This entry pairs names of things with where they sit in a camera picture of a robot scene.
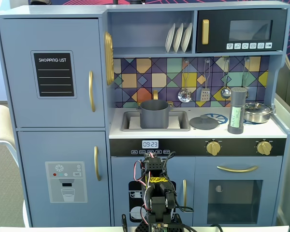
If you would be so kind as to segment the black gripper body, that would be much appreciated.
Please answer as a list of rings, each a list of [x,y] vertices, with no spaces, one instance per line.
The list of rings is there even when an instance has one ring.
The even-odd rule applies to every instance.
[[[145,167],[141,167],[141,191],[145,191],[147,189],[149,179],[149,170]]]

